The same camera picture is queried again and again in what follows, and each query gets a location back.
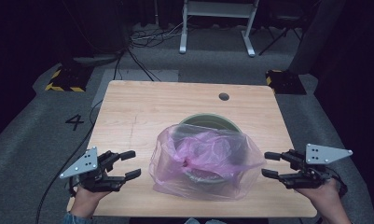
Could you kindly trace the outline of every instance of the robotic hand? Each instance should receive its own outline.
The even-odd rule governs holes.
[[[334,177],[327,171],[327,164],[351,155],[353,155],[351,150],[313,144],[306,146],[305,153],[294,149],[289,149],[289,151],[281,154],[266,152],[265,159],[289,161],[291,169],[299,171],[296,174],[279,175],[276,171],[262,169],[262,174],[267,178],[278,179],[287,189],[316,189],[330,180],[331,177]]]
[[[125,161],[135,157],[134,151],[123,153],[113,153],[107,151],[97,157],[97,147],[89,149],[74,164],[66,169],[60,178],[69,177],[68,190],[72,197],[76,196],[74,191],[73,177],[76,176],[78,183],[84,189],[91,192],[119,191],[127,181],[137,178],[141,174],[141,169],[137,169],[125,174],[125,176],[107,176],[105,171],[113,170],[114,162],[121,159]]]

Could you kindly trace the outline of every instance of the sleeve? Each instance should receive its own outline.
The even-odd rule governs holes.
[[[70,213],[67,213],[63,218],[62,224],[93,224],[93,219],[76,217]]]

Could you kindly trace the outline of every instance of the number 4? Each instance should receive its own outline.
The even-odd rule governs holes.
[[[78,126],[78,124],[80,123],[83,123],[84,121],[80,121],[81,120],[81,116],[79,114],[73,116],[72,118],[68,119],[65,123],[72,123],[74,124],[74,129],[73,131],[76,130],[76,127]]]

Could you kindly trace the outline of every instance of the black stand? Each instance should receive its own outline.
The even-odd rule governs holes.
[[[266,72],[266,82],[275,94],[306,95],[305,88],[300,82],[299,76],[288,70],[270,70]]]

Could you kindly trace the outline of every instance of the metal mounting plate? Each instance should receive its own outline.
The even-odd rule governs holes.
[[[97,168],[97,147],[89,149],[76,162],[74,162],[67,170],[65,170],[60,178],[64,179],[73,175],[80,175]]]
[[[353,155],[348,149],[323,147],[313,144],[306,146],[306,162],[308,164],[329,164]]]

